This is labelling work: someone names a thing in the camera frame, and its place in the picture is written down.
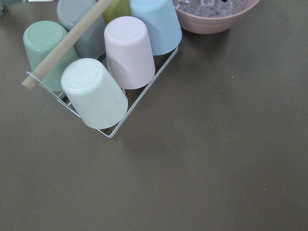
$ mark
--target wooden rod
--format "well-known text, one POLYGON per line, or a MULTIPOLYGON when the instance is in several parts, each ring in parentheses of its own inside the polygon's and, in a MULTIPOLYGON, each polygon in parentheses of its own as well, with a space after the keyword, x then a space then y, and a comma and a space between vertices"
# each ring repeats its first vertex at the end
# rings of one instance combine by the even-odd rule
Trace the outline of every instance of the wooden rod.
MULTIPOLYGON (((43 59, 32 73, 39 79, 43 79, 47 73, 60 61, 68 50, 80 39, 80 37, 102 17, 102 13, 108 8, 113 0, 99 0, 91 10, 73 27, 71 31, 59 42, 59 44, 43 59)), ((32 90, 37 81, 28 76, 23 82, 26 88, 32 90)))

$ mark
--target tabletop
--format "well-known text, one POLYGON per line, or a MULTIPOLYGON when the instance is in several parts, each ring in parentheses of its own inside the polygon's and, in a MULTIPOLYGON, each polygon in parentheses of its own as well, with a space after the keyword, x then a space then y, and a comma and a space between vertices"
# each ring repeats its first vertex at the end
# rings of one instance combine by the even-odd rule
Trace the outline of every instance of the tabletop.
POLYGON ((261 0, 179 51, 109 139, 40 87, 23 32, 56 1, 0 20, 0 229, 305 231, 308 2, 261 0))

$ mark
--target wooden dowel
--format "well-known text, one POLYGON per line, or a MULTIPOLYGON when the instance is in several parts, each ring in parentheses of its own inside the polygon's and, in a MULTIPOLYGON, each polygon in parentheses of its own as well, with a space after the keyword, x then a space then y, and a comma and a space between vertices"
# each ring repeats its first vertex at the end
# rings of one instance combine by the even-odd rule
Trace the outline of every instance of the wooden dowel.
MULTIPOLYGON (((68 50, 80 39, 80 37, 93 25, 93 23, 102 17, 102 13, 108 8, 113 0, 99 0, 92 9, 68 32, 68 34, 59 42, 59 44, 46 56, 46 58, 35 68, 32 73, 39 79, 43 79, 47 73, 60 61, 68 50)), ((32 90, 37 81, 28 76, 22 84, 32 90)))

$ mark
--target dish rack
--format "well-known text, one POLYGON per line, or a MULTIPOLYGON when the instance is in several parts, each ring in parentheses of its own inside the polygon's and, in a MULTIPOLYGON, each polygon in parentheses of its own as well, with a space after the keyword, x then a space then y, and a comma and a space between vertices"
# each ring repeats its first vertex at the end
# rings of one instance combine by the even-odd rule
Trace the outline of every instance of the dish rack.
MULTIPOLYGON (((114 125, 114 126, 112 126, 110 128, 105 128, 105 129, 101 129, 101 130, 97 129, 101 134, 105 135, 108 138, 114 137, 116 132, 119 130, 119 128, 122 126, 124 121, 129 116, 129 114, 134 110, 136 105, 143 98, 143 96, 145 95, 147 90, 152 86, 152 84, 155 82, 155 80, 158 78, 158 76, 163 72, 165 67, 169 64, 169 62, 176 55, 176 53, 178 52, 178 49, 179 48, 176 47, 173 51, 171 51, 171 52, 169 52, 169 53, 167 53, 165 55, 154 56, 155 75, 154 75, 153 79, 146 86, 144 86, 144 87, 142 87, 140 89, 136 89, 136 90, 125 90, 125 89, 122 89, 123 92, 126 94, 126 96, 128 98, 128 110, 125 113, 124 117, 116 125, 114 125)), ((105 54, 102 55, 98 60, 104 66, 107 66, 106 65, 106 55, 105 54)), ((60 104, 62 104, 65 108, 67 108, 69 111, 71 111, 73 114, 75 114, 76 116, 78 116, 80 118, 80 116, 78 115, 78 113, 74 109, 73 105, 71 104, 70 100, 68 99, 68 97, 66 96, 64 91, 62 91, 62 92, 51 91, 33 73, 27 71, 27 74, 29 76, 31 76, 32 78, 34 78, 38 82, 38 84, 42 88, 44 88, 50 95, 52 95, 60 104)))

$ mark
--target bowl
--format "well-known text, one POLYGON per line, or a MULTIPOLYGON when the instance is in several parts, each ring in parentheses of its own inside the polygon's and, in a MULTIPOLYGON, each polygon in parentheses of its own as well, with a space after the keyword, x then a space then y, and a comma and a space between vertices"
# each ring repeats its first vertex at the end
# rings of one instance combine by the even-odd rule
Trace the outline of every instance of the bowl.
POLYGON ((245 10, 220 18, 207 18, 186 13, 175 7, 180 26, 196 34, 215 34, 230 29, 242 21, 260 0, 249 0, 245 10))

